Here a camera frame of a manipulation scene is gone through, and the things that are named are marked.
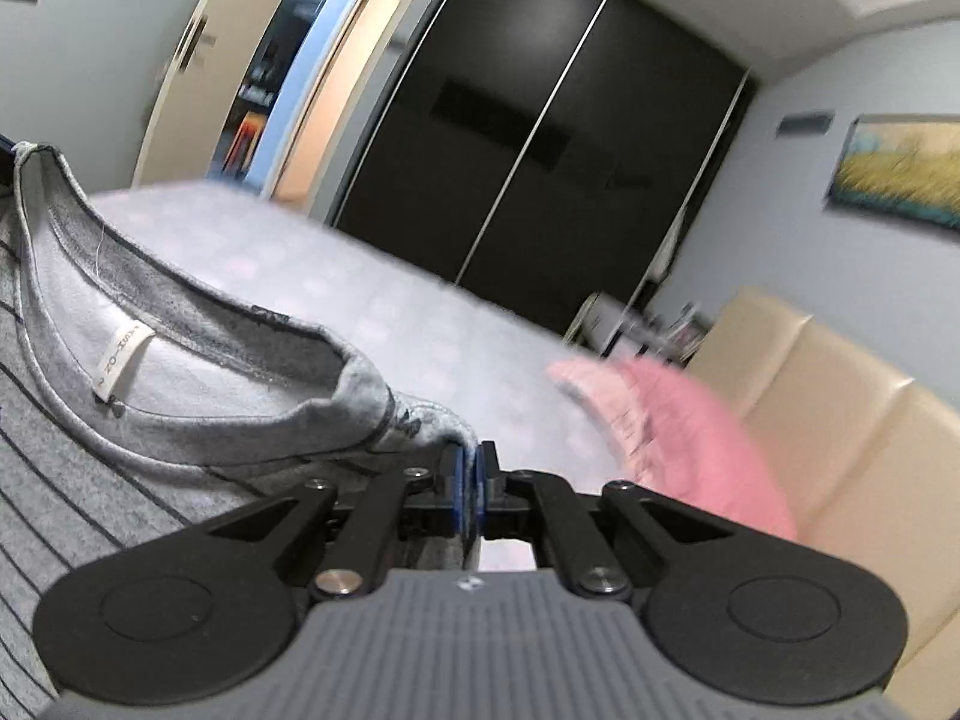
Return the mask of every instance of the blue wall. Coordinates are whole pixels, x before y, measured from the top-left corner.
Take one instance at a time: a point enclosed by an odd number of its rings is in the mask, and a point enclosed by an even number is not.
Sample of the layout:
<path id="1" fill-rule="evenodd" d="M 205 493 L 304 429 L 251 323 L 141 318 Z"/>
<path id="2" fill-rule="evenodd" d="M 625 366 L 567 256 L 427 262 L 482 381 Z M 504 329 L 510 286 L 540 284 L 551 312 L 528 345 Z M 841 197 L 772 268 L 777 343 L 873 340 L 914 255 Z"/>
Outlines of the blue wall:
<path id="1" fill-rule="evenodd" d="M 301 109 L 304 97 L 320 71 L 330 44 L 336 36 L 336 30 L 343 18 L 344 12 L 349 9 L 355 0 L 326 0 L 320 9 L 313 26 L 304 39 L 304 45 L 296 54 L 290 71 L 287 74 L 277 103 L 267 119 L 267 127 L 257 147 L 250 171 L 245 179 L 248 184 L 262 189 L 270 175 L 275 159 L 280 156 L 282 146 L 286 143 L 291 129 L 296 123 L 296 114 Z"/>

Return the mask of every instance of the mattress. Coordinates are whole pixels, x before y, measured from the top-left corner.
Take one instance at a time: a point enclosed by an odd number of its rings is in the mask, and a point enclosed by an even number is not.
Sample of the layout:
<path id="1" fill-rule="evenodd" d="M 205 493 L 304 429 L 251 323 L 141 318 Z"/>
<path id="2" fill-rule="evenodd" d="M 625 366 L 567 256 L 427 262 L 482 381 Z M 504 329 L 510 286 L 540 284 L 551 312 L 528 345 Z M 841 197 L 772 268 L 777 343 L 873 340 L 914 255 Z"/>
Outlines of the mattress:
<path id="1" fill-rule="evenodd" d="M 504 469 L 598 493 L 619 464 L 586 412 L 544 374 L 577 354 L 553 333 L 302 215 L 220 181 L 90 197 L 163 260 L 264 308 L 323 324 L 395 389 L 453 409 Z M 529 547 L 484 542 L 483 570 L 525 569 Z"/>

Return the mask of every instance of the beige headboard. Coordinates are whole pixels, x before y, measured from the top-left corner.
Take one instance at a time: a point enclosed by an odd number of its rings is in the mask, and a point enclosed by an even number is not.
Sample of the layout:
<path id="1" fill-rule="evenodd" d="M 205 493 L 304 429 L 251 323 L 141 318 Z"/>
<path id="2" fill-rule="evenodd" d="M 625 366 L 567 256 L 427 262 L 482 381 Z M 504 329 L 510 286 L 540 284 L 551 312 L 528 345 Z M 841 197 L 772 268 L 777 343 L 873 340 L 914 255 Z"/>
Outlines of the beige headboard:
<path id="1" fill-rule="evenodd" d="M 800 540 L 896 589 L 910 635 L 888 694 L 960 709 L 960 415 L 810 314 L 757 289 L 688 371 L 730 404 L 786 492 Z"/>

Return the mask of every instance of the yellow field in painting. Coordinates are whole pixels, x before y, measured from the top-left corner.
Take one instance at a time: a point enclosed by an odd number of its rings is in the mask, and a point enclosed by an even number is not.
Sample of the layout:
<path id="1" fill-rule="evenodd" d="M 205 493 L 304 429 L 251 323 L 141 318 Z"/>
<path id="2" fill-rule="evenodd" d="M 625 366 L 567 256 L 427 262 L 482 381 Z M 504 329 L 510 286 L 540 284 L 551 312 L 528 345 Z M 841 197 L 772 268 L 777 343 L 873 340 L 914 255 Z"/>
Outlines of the yellow field in painting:
<path id="1" fill-rule="evenodd" d="M 849 154 L 836 183 L 878 199 L 905 199 L 960 214 L 960 152 Z"/>

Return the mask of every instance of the door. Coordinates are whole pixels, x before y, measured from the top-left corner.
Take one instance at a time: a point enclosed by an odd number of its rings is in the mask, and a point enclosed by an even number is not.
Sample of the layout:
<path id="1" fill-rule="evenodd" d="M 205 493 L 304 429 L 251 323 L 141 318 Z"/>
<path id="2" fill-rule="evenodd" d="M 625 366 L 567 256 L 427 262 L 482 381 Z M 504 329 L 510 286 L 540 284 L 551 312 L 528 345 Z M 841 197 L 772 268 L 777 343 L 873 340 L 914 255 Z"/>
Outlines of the door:
<path id="1" fill-rule="evenodd" d="M 460 285 L 562 334 L 583 301 L 626 302 L 743 76 L 638 0 L 608 0 Z"/>
<path id="2" fill-rule="evenodd" d="M 202 178 L 281 0 L 200 0 L 147 127 L 133 185 Z"/>
<path id="3" fill-rule="evenodd" d="M 453 280 L 602 0 L 446 0 L 337 227 Z"/>
<path id="4" fill-rule="evenodd" d="M 272 195 L 302 208 L 311 196 L 330 136 L 400 0 L 358 0 L 307 103 Z"/>

